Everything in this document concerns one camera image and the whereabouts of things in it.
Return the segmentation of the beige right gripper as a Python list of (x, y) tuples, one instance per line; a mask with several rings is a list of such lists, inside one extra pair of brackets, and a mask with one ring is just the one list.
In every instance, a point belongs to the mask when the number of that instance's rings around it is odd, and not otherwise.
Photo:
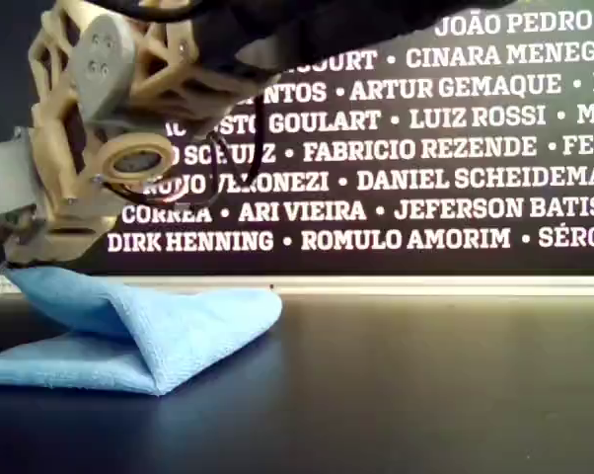
[[(86, 131), (69, 133), (76, 111), (33, 111), (33, 126), (19, 127), (0, 142), (0, 242), (17, 266), (66, 264), (83, 256), (110, 228), (110, 210), (86, 197), (90, 189), (80, 150), (71, 144)], [(20, 215), (35, 208), (50, 226)]]

